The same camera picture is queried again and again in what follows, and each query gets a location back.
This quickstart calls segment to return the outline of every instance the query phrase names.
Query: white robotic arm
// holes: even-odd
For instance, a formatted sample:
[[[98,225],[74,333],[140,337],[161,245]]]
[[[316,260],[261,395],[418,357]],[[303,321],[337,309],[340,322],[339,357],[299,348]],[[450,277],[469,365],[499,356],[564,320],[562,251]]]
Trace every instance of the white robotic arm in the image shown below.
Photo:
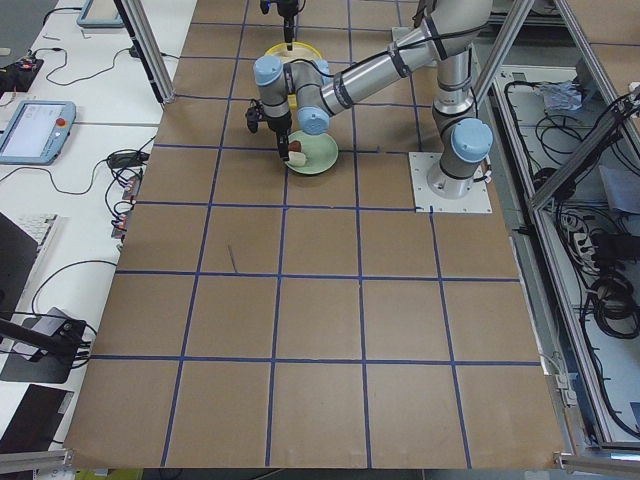
[[[492,143],[489,128],[472,119],[474,100],[470,92],[470,45],[484,28],[492,0],[431,0],[417,17],[417,28],[385,52],[373,55],[333,76],[323,61],[304,60],[282,64],[264,56],[254,65],[260,102],[247,112],[255,131],[266,121],[276,133],[280,158],[288,160],[291,112],[287,97],[295,94],[302,130],[318,135],[329,127],[330,117],[382,90],[434,60],[438,63],[438,95],[433,115],[445,144],[437,172],[430,172],[436,193],[458,198],[472,181],[473,173]]]

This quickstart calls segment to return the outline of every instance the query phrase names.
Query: keyboard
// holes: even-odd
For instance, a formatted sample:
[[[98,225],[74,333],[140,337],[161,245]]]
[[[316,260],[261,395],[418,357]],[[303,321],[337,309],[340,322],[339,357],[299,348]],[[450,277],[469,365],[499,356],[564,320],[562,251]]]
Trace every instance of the keyboard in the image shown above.
[[[38,242],[38,254],[40,254],[53,237],[57,220],[58,215],[53,213],[29,214],[17,217],[15,224]]]

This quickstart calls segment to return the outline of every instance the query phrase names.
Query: black monitor stand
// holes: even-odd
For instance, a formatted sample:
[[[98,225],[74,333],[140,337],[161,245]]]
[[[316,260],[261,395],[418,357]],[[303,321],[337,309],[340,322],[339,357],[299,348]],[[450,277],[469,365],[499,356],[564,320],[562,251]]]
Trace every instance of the black monitor stand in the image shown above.
[[[86,322],[67,318],[58,331],[49,336],[30,329],[37,321],[38,318],[26,318],[20,326],[0,319],[0,337],[40,349],[30,360],[18,354],[8,355],[0,380],[60,384],[69,378]]]

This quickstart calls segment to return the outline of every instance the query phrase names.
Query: blue joint cap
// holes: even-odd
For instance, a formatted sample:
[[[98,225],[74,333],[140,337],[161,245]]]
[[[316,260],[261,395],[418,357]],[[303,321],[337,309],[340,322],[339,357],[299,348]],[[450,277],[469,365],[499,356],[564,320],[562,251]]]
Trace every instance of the blue joint cap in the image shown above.
[[[298,123],[304,133],[320,135],[329,128],[329,114],[318,107],[302,107],[298,110]]]
[[[326,75],[330,75],[331,74],[331,71],[329,70],[329,62],[327,62],[326,60],[314,60],[314,63],[318,67],[318,70],[320,70],[322,73],[324,73]],[[329,77],[325,77],[323,75],[322,76],[322,84],[326,85],[329,82],[331,82],[331,79]]]
[[[493,132],[477,118],[460,121],[451,134],[451,146],[461,160],[467,163],[481,162],[493,145]]]
[[[256,85],[266,87],[275,82],[282,73],[282,61],[273,55],[264,55],[253,64]]]

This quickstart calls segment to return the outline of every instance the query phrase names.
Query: green plate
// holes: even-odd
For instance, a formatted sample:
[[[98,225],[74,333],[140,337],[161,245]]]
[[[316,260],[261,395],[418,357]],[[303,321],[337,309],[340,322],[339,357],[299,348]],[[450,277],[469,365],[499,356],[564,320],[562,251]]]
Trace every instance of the green plate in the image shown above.
[[[303,175],[317,175],[329,170],[338,159],[338,145],[326,133],[308,135],[298,130],[289,135],[289,142],[298,140],[302,144],[302,153],[307,156],[307,163],[301,167],[287,164],[291,170]]]

